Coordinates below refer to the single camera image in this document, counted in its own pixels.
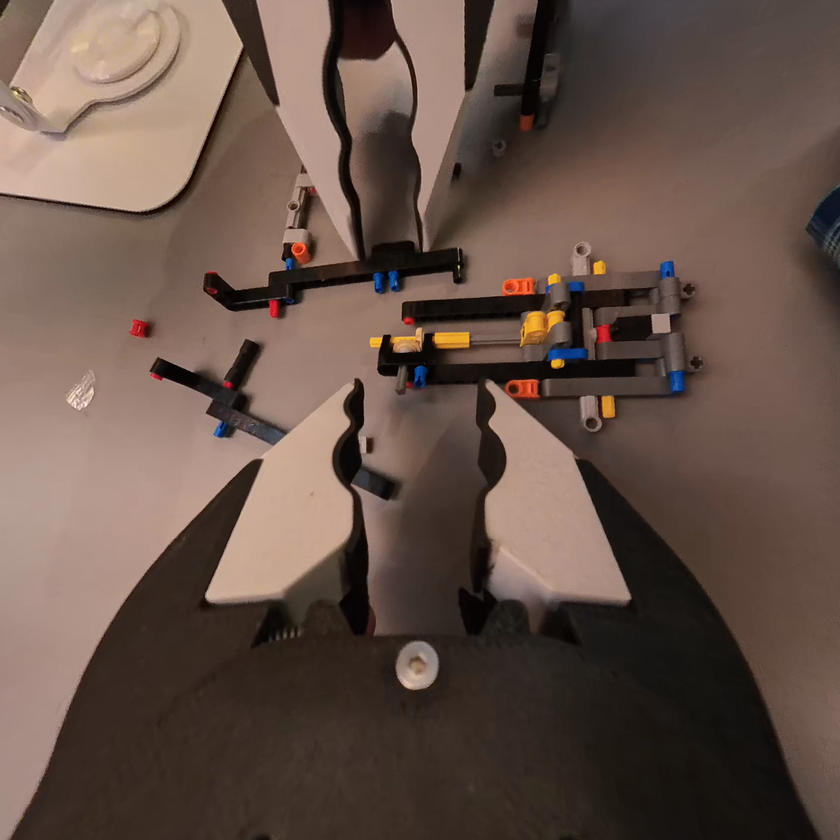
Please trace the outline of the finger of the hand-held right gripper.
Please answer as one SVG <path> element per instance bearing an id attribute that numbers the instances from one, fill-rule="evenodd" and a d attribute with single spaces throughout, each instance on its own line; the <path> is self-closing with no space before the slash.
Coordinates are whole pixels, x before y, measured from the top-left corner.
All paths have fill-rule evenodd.
<path id="1" fill-rule="evenodd" d="M 343 242 L 361 259 L 361 205 L 350 178 L 352 139 L 338 72 L 343 3 L 258 1 L 257 8 L 280 119 Z"/>
<path id="2" fill-rule="evenodd" d="M 519 111 L 535 24 L 533 1 L 394 1 L 397 44 L 413 87 L 411 140 L 418 164 L 414 205 L 422 249 L 445 215 L 452 174 L 486 162 L 502 135 L 503 108 Z"/>

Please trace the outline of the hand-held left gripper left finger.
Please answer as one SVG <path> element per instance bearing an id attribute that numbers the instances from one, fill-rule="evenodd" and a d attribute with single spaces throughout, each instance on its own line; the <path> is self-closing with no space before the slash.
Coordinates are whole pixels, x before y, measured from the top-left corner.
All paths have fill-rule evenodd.
<path id="1" fill-rule="evenodd" d="M 360 380 L 343 385 L 260 461 L 206 592 L 213 606 L 278 603 L 302 624 L 315 602 L 370 625 L 369 551 L 361 498 Z"/>

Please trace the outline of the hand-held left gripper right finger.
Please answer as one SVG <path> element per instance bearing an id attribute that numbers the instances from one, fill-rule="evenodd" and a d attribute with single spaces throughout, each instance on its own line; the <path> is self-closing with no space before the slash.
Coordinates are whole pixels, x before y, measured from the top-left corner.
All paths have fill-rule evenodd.
<path id="1" fill-rule="evenodd" d="M 524 626 L 543 629 L 562 607 L 624 608 L 632 595 L 573 451 L 503 388 L 476 392 L 478 468 L 469 587 L 458 592 L 467 632 L 516 602 Z"/>

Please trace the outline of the grey black lego chassis assembly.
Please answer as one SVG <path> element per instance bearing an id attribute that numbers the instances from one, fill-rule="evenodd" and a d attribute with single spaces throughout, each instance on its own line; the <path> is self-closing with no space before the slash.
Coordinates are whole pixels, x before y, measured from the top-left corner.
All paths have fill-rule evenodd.
<path id="1" fill-rule="evenodd" d="M 581 425 L 596 433 L 618 397 L 686 393 L 705 363 L 679 325 L 697 291 L 672 260 L 610 271 L 584 241 L 566 275 L 508 279 L 488 297 L 409 301 L 409 333 L 372 337 L 370 347 L 398 394 L 488 380 L 521 401 L 574 399 Z"/>

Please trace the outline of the long black lego beam assembly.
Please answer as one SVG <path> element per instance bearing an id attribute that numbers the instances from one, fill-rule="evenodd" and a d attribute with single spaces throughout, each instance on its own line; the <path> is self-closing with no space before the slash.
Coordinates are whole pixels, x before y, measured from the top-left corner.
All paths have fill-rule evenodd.
<path id="1" fill-rule="evenodd" d="M 399 291 L 408 277 L 448 273 L 455 284 L 465 280 L 466 260 L 461 248 L 418 250 L 412 241 L 373 247 L 365 259 L 318 266 L 291 267 L 270 272 L 262 287 L 236 289 L 218 273 L 204 275 L 203 290 L 231 312 L 266 309 L 278 319 L 284 307 L 299 303 L 308 290 L 371 283 L 374 292 Z"/>

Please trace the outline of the black lego axle grey connector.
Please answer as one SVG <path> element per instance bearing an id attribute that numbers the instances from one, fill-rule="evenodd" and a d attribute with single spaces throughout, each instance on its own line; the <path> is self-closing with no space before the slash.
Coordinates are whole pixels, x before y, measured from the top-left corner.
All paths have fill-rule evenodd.
<path id="1" fill-rule="evenodd" d="M 501 83 L 493 88 L 495 98 L 519 100 L 518 127 L 521 132 L 543 128 L 550 119 L 564 73 L 560 42 L 570 5 L 567 1 L 536 3 L 522 82 Z"/>

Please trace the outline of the black lego cross assembly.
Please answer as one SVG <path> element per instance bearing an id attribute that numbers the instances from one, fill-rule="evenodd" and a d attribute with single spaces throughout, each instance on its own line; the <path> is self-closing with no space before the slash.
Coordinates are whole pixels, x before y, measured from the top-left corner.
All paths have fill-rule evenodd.
<path id="1" fill-rule="evenodd" d="M 249 414 L 246 410 L 249 399 L 241 388 L 260 352 L 259 343 L 249 339 L 242 342 L 234 363 L 221 382 L 162 358 L 152 363 L 150 376 L 158 382 L 173 382 L 209 399 L 206 414 L 217 421 L 213 433 L 215 438 L 226 438 L 233 432 L 242 432 L 265 444 L 276 445 L 288 432 Z"/>

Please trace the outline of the grey orange lego connector assembly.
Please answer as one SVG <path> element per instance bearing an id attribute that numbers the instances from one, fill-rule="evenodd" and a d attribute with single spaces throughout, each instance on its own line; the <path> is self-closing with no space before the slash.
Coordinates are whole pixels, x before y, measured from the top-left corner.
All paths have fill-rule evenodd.
<path id="1" fill-rule="evenodd" d="M 287 220 L 282 238 L 285 270 L 294 270 L 312 259 L 314 244 L 308 228 L 312 202 L 319 196 L 310 174 L 301 166 L 287 203 Z"/>

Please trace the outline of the white stand base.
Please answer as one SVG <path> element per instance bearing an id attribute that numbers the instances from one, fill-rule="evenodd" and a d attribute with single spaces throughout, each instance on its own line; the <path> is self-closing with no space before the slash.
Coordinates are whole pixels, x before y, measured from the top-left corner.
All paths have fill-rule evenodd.
<path id="1" fill-rule="evenodd" d="M 1 192 L 134 214 L 196 168 L 242 51 L 222 2 L 2 2 Z"/>

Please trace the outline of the blue plaid cloth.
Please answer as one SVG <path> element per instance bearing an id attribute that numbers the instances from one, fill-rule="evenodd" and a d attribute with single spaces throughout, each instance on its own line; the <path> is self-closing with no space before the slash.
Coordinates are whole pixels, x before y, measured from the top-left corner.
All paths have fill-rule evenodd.
<path id="1" fill-rule="evenodd" d="M 826 194 L 805 228 L 815 246 L 839 269 L 839 184 Z"/>

